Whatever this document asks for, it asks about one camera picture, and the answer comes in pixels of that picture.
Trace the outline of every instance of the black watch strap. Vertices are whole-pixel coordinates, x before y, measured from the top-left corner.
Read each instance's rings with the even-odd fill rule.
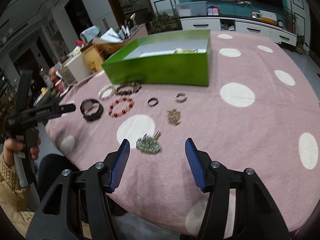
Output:
[[[90,102],[92,103],[92,105],[93,104],[99,104],[99,108],[98,108],[97,112],[95,112],[93,114],[90,114],[90,115],[87,115],[85,113],[85,111],[89,111],[90,109],[84,109],[84,105],[87,104],[87,103],[90,103]],[[81,111],[84,119],[86,119],[89,122],[92,122],[92,121],[95,121],[95,120],[98,120],[98,119],[101,118],[102,113],[103,113],[103,106],[100,104],[100,102],[98,100],[90,98],[90,99],[84,100],[81,103],[80,111]]]

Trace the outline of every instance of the person's hand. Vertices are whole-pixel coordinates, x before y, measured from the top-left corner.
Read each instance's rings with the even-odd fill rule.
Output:
[[[37,138],[36,143],[37,145],[41,144],[41,139],[39,137]],[[4,142],[4,147],[3,147],[4,162],[13,171],[17,171],[16,165],[14,163],[13,152],[22,151],[22,149],[23,149],[23,143],[16,139],[9,138]],[[39,146],[31,147],[30,153],[33,160],[38,159],[39,151],[40,151]]]

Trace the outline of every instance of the watch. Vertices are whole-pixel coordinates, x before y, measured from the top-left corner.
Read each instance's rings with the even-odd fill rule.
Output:
[[[93,108],[93,104],[99,104],[99,108],[97,112],[93,114],[88,114],[88,111],[90,111]],[[103,106],[99,103],[96,99],[86,99],[81,103],[80,111],[83,115],[83,118],[86,119],[88,122],[92,122],[95,120],[100,119],[103,113]]]

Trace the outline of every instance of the red beaded bracelet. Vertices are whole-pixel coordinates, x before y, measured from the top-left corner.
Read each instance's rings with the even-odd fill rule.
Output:
[[[118,105],[119,103],[121,102],[126,102],[128,101],[129,102],[129,105],[123,109],[121,112],[119,113],[112,113],[113,111],[113,108]],[[123,114],[126,114],[128,111],[130,111],[131,108],[133,108],[133,105],[134,105],[134,101],[132,100],[132,98],[120,98],[120,99],[117,99],[116,101],[114,101],[111,106],[109,107],[109,115],[111,117],[121,117]]]

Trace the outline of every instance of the drawer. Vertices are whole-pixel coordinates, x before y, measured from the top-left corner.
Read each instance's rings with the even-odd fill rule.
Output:
[[[285,32],[278,31],[278,30],[271,30],[270,38],[275,41],[278,41],[278,42],[284,42],[284,43],[291,44],[293,46],[296,46],[296,44],[297,44],[297,37],[296,36],[293,36],[289,33],[285,33]]]
[[[182,29],[185,30],[212,30],[220,31],[220,19],[182,19]]]
[[[236,32],[270,38],[270,28],[257,24],[236,22]]]

